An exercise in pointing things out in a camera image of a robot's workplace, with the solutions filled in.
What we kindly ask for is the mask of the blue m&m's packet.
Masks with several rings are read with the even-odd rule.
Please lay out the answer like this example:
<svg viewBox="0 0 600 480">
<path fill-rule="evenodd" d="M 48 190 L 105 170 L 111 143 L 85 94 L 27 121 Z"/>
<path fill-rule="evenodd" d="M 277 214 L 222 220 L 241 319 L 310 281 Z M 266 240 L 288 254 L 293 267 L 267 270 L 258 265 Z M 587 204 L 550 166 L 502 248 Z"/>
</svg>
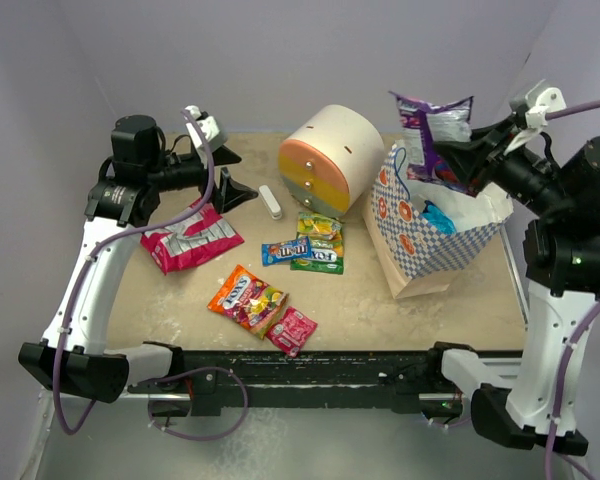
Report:
<svg viewBox="0 0 600 480">
<path fill-rule="evenodd" d="M 307 236 L 261 246 L 261 260 L 264 266 L 271 266 L 291 260 L 306 259 L 312 255 L 312 246 Z"/>
</svg>

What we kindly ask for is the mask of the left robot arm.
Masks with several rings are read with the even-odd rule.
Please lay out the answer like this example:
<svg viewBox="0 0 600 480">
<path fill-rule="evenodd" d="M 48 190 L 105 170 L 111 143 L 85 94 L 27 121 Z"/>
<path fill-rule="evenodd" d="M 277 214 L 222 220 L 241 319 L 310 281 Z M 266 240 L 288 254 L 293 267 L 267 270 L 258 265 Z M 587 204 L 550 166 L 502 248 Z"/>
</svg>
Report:
<svg viewBox="0 0 600 480">
<path fill-rule="evenodd" d="M 164 192 L 196 188 L 222 211 L 235 208 L 254 191 L 228 172 L 239 162 L 225 145 L 227 136 L 210 114 L 189 106 L 185 113 L 191 150 L 170 149 L 163 131 L 147 115 L 116 121 L 112 154 L 90 190 L 79 255 L 50 325 L 37 342 L 26 342 L 19 363 L 54 399 L 72 395 L 112 403 L 132 385 L 152 381 L 164 392 L 186 378 L 181 348 L 159 342 L 107 349 L 113 304 L 127 264 L 151 231 L 152 214 Z"/>
</svg>

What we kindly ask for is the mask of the checkered paper bag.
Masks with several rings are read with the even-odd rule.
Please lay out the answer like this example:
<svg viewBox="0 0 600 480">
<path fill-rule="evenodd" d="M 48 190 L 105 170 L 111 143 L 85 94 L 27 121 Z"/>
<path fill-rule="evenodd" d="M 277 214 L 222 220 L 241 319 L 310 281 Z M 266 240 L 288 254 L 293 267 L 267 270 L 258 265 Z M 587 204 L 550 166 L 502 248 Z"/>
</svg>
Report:
<svg viewBox="0 0 600 480">
<path fill-rule="evenodd" d="M 494 184 L 471 197 L 442 185 L 401 179 L 401 141 L 391 146 L 362 207 L 395 299 L 447 290 L 513 213 L 510 197 Z M 455 234 L 445 235 L 424 219 L 426 200 L 454 222 Z"/>
</svg>

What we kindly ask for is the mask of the large blue snack bag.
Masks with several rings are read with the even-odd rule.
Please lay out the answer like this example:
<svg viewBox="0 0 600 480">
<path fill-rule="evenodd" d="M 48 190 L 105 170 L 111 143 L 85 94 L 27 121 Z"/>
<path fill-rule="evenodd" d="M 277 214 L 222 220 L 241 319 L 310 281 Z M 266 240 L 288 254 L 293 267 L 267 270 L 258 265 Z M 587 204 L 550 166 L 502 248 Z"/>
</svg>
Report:
<svg viewBox="0 0 600 480">
<path fill-rule="evenodd" d="M 454 222 L 430 200 L 424 202 L 422 216 L 433 227 L 445 235 L 452 235 L 457 232 Z"/>
</svg>

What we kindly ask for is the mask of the pink snack bag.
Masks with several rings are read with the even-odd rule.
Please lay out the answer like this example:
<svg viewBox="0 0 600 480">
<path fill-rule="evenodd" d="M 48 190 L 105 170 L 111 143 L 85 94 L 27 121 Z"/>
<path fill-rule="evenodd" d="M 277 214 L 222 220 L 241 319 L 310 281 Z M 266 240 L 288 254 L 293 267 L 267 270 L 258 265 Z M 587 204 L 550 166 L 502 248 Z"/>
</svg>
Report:
<svg viewBox="0 0 600 480">
<path fill-rule="evenodd" d="M 210 203 L 181 222 L 143 233 L 140 239 L 163 274 L 197 268 L 243 243 Z"/>
</svg>

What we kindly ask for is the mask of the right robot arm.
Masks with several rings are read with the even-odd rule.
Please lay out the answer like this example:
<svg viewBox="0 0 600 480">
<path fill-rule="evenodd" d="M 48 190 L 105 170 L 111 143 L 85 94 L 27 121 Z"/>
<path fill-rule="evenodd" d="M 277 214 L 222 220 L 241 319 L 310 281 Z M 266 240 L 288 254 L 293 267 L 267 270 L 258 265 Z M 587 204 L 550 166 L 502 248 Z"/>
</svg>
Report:
<svg viewBox="0 0 600 480">
<path fill-rule="evenodd" d="M 574 404 L 589 329 L 600 313 L 600 136 L 566 163 L 516 146 L 509 117 L 466 142 L 434 150 L 475 192 L 501 188 L 534 216 L 523 241 L 528 279 L 526 343 L 513 380 L 500 378 L 471 347 L 439 342 L 425 366 L 436 391 L 455 385 L 471 403 L 482 437 L 501 446 L 583 456 Z"/>
</svg>

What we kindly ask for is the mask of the purple snack bag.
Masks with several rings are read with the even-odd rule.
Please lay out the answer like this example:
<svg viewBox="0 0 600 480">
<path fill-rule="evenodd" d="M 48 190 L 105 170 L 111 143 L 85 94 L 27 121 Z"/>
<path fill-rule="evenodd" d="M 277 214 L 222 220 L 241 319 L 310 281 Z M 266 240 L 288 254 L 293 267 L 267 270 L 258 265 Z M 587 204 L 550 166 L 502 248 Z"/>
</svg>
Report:
<svg viewBox="0 0 600 480">
<path fill-rule="evenodd" d="M 402 125 L 400 146 L 405 150 L 397 163 L 400 178 L 442 185 L 467 194 L 467 188 L 435 152 L 433 144 L 436 141 L 470 140 L 473 97 L 436 105 L 392 91 L 390 94 L 395 99 Z"/>
</svg>

